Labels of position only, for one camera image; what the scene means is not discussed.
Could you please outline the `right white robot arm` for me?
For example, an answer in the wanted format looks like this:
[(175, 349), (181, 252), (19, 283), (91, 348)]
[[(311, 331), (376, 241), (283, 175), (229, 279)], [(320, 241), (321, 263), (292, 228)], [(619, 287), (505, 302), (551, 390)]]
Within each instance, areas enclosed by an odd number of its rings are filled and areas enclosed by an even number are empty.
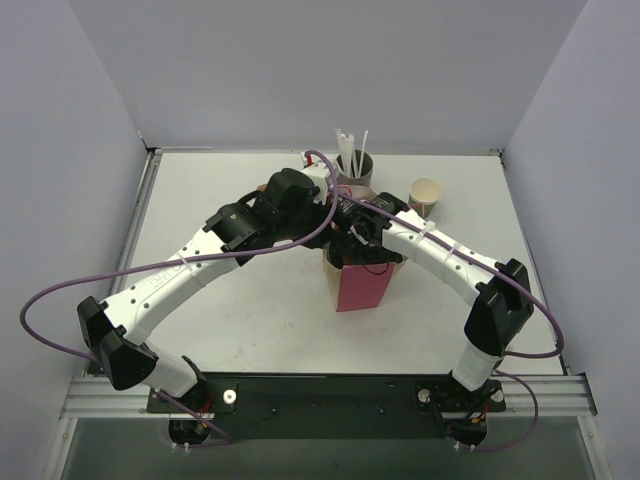
[(355, 245), (414, 262), (471, 307), (467, 344), (451, 375), (468, 391), (482, 387), (533, 314), (526, 267), (471, 251), (387, 192), (369, 202), (340, 196), (334, 222)]

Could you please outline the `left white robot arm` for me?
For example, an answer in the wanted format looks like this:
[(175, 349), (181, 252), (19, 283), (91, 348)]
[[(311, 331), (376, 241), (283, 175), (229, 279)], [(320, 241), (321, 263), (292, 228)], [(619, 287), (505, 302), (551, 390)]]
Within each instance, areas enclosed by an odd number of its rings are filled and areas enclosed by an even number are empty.
[(83, 300), (77, 313), (85, 343), (112, 386), (126, 390), (144, 384), (169, 394), (183, 411), (199, 408), (204, 376), (188, 358), (151, 346), (151, 333), (209, 283), (247, 263), (250, 251), (285, 240), (321, 246), (329, 231), (332, 184), (324, 165), (284, 168), (264, 189), (220, 207), (171, 257), (171, 266), (103, 301)]

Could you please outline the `brown paper takeout bag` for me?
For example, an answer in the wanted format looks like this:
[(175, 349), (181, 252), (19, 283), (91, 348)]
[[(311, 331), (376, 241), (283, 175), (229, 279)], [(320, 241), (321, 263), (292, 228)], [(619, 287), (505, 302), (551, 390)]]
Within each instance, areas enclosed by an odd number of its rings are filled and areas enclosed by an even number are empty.
[[(344, 198), (354, 200), (360, 205), (363, 202), (371, 202), (377, 208), (388, 213), (398, 211), (395, 197), (389, 194), (380, 196), (369, 187), (342, 185), (340, 193)], [(333, 296), (335, 310), (348, 312), (378, 307), (393, 275), (403, 266), (405, 258), (402, 263), (334, 267), (329, 261), (328, 244), (324, 246), (323, 250), (323, 267)]]

